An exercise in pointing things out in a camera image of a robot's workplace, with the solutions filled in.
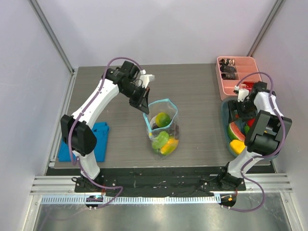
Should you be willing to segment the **green starfruit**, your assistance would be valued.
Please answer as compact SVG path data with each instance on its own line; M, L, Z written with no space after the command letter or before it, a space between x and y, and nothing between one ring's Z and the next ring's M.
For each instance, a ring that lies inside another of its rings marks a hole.
M169 140L169 134L166 131L161 131L157 137L152 140L152 148L160 149L162 148Z

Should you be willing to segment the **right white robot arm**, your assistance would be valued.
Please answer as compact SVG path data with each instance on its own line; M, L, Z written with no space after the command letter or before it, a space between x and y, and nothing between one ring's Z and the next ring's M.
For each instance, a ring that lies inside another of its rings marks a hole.
M275 157L292 125L292 120L279 111L275 92L265 82L256 82L251 90L237 92L237 99L225 100L221 106L225 137L228 141L237 140L231 126L242 131L244 122L253 123L244 136L244 149L218 175L218 186L225 191L238 188L245 173L257 162Z

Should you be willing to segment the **purple grape bunch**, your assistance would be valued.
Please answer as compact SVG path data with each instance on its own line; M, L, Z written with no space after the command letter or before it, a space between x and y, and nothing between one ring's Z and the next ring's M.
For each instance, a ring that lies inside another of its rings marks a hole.
M180 128L178 125L174 125L172 128L168 129L168 133L170 135L170 137L178 140L180 137Z

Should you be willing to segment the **clear zip top bag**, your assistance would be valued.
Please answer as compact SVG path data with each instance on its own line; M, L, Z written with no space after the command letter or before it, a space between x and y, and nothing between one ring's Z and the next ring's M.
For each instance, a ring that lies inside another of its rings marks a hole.
M157 116L158 113L160 112L164 112L164 113L167 113L170 118L171 118L171 122L168 126L166 127L163 127L163 128L156 128L156 129L151 129L150 128L150 121L153 117ZM161 100L157 100L155 102L152 102L149 104L149 114L146 115L145 113L143 114L143 119L145 121L145 125L146 125L146 132L147 132L147 136L149 138L149 141L150 141L150 147L151 147L151 150L155 156L155 158L157 160L162 160L164 158L166 158L167 156L171 155L162 155L160 153L160 149L153 149L152 148L152 140L153 138L157 137L158 134L161 132L161 131L166 131L168 133L168 129L169 128L172 128L174 125L178 125L180 126L180 123L179 123L179 110L177 108L177 106L170 100L170 99L161 99Z

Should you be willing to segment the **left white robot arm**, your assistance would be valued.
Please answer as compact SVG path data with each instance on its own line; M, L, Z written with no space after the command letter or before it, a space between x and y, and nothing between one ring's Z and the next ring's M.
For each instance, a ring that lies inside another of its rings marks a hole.
M62 116L62 139L68 145L73 164L80 164L81 174L87 178L86 187L90 191L97 192L103 185L98 177L100 168L94 155L97 138L92 128L96 120L118 94L125 95L130 106L149 114L149 83L152 81L153 74L148 74L134 60L124 58L120 67L106 67L98 86L72 115Z

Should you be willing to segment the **orange green mango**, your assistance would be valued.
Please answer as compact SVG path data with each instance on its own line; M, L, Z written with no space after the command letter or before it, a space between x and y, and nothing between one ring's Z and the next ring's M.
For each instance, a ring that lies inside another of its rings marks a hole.
M169 155L171 154L178 146L179 140L175 138L170 138L167 143L160 148L160 153L162 155Z

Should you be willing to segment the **watermelon slice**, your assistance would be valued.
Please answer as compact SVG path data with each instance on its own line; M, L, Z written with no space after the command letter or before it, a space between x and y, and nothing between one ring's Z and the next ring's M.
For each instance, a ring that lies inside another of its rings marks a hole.
M227 135L230 138L230 140L240 140L244 141L245 140L245 135L242 134L238 126L235 124L235 122L231 122L228 124L227 127Z

